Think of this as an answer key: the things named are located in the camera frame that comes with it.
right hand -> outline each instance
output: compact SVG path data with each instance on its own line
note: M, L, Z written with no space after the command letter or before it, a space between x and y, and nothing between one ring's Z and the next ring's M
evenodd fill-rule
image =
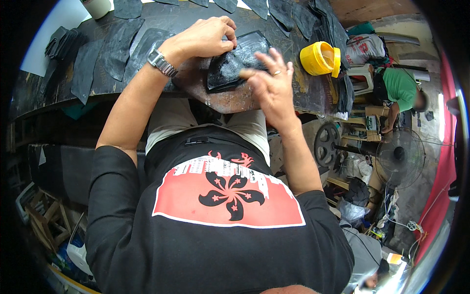
M292 62L286 65L282 55L274 48L270 48L269 53L272 57L259 52L255 53L255 57L266 65L271 75L255 69L242 69L239 75L253 89L269 124L284 135L296 129L300 122L295 115L292 94L294 65Z
M228 16L199 19L181 33L167 39L158 49L167 59L173 57L173 66L192 57L212 57L236 47L235 22Z

bauhinia flower graphic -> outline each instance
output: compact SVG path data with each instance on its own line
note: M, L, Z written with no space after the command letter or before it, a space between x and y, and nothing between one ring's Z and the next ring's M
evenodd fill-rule
M228 182L215 172L206 173L206 179L216 188L211 190L206 196L199 195L199 202L206 206L217 206L224 202L227 210L232 217L231 221L239 221L243 219L242 200L247 203L259 202L263 205L265 198L263 193L256 190L242 190L248 179L239 175L233 175Z

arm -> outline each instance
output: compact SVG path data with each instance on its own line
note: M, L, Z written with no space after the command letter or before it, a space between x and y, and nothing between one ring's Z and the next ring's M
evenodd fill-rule
M228 16L198 20L194 25L167 39L158 49L175 68L186 59L217 56L236 46L235 23ZM116 100L96 148L114 146L137 165L137 144L162 93L168 77L146 63Z
M277 71L281 73L271 76L264 71L247 69L240 71L240 77L248 80L267 121L281 135L284 167L292 192L302 194L312 190L323 191L318 167L302 133L302 124L294 111L293 64L288 62L286 66L281 54L274 48L269 49L269 53L273 58L258 52L255 57L272 74Z
M388 133L393 130L393 124L395 123L395 120L397 119L399 113L400 107L398 106L398 103L393 102L393 104L388 110L388 126L382 128L382 134Z

yellow lid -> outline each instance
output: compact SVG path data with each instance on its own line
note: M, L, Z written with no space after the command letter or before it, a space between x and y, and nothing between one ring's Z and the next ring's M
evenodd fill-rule
M331 72L331 76L333 78L337 78L339 75L339 66L341 65L341 50L336 47L333 49L335 51L335 60L333 62L333 71Z

